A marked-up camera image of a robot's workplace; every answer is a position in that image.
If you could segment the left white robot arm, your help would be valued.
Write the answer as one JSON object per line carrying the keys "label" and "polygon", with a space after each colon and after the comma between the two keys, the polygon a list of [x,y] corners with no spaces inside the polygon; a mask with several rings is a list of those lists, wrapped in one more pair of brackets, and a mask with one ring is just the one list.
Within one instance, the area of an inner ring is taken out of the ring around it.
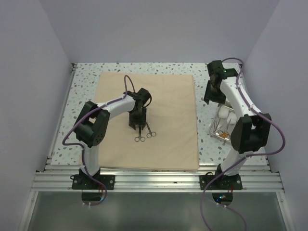
{"label": "left white robot arm", "polygon": [[100,167],[98,163],[98,147],[105,137],[109,120],[123,113],[129,113],[128,125],[138,131],[136,142],[145,141],[141,131],[147,126],[147,104],[152,102],[150,92],[141,88],[138,92],[126,91],[117,99],[104,102],[86,102],[77,121],[74,133],[85,147],[82,151],[82,166],[80,171],[85,174],[83,183],[89,189],[99,186],[100,177],[97,175]]}

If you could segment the steel scissors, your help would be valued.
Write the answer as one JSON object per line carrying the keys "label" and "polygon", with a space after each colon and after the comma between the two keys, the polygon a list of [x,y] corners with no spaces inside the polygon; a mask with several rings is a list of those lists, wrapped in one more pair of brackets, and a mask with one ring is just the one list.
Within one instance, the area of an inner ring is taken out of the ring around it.
{"label": "steel scissors", "polygon": [[139,129],[138,129],[138,135],[137,135],[137,137],[134,138],[134,141],[135,141],[135,142],[144,142],[144,141],[145,141],[145,137],[142,136],[141,132],[142,132],[142,128],[139,127]]}
{"label": "steel scissors", "polygon": [[156,132],[152,131],[149,124],[146,122],[146,126],[147,126],[147,129],[148,129],[148,133],[147,133],[147,138],[152,138],[152,137],[155,137],[156,136]]}

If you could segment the stainless steel tray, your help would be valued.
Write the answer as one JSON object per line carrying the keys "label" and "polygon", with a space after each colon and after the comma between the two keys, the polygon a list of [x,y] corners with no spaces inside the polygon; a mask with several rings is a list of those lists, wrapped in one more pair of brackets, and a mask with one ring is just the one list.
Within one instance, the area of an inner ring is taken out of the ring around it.
{"label": "stainless steel tray", "polygon": [[238,121],[238,117],[231,104],[226,101],[218,104],[216,115],[210,125],[210,134],[218,139],[231,142],[231,133]]}

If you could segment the beige cloth drape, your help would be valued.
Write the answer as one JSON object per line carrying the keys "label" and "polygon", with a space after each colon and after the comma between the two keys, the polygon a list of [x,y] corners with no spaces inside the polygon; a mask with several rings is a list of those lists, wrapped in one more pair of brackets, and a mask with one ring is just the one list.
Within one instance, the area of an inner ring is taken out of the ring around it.
{"label": "beige cloth drape", "polygon": [[86,120],[82,170],[101,167],[188,170],[199,167],[191,75],[103,72]]}

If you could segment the steel tweezers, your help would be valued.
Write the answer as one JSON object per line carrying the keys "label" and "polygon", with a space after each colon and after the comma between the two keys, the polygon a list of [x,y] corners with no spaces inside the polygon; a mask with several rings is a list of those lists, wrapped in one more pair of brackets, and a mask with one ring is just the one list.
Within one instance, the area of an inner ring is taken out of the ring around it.
{"label": "steel tweezers", "polygon": [[211,131],[217,133],[221,129],[220,120],[214,120]]}

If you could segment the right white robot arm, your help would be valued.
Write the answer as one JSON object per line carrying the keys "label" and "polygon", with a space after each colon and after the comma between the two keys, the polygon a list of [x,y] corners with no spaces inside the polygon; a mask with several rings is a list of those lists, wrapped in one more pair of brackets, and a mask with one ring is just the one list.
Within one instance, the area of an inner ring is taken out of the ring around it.
{"label": "right white robot arm", "polygon": [[271,116],[261,114],[245,90],[241,89],[238,72],[225,68],[221,60],[207,64],[210,80],[207,83],[204,101],[223,104],[228,100],[235,112],[237,122],[230,134],[231,150],[226,159],[218,166],[214,177],[215,185],[225,189],[231,184],[231,176],[239,174],[246,158],[267,144]]}

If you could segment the brown plaster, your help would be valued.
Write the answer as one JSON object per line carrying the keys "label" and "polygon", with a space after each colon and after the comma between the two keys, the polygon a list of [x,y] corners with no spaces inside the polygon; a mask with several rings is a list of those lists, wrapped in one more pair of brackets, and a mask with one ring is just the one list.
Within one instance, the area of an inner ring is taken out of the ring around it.
{"label": "brown plaster", "polygon": [[223,139],[229,139],[230,138],[230,134],[226,131],[219,131],[218,135],[223,138]]}

